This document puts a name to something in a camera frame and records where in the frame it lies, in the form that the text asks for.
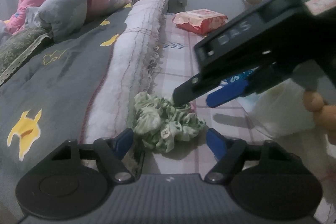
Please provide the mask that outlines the person right hand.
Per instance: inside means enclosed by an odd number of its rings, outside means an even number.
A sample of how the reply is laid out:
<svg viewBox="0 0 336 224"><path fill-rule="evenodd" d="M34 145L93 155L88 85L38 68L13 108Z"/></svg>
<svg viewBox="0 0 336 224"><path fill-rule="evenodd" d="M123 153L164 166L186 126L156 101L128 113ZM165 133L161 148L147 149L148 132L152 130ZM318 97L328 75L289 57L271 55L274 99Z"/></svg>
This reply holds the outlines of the person right hand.
<svg viewBox="0 0 336 224"><path fill-rule="evenodd" d="M306 90L303 93L303 104L307 111L313 113L316 125L327 130L330 144L335 145L335 105L328 105L318 92Z"/></svg>

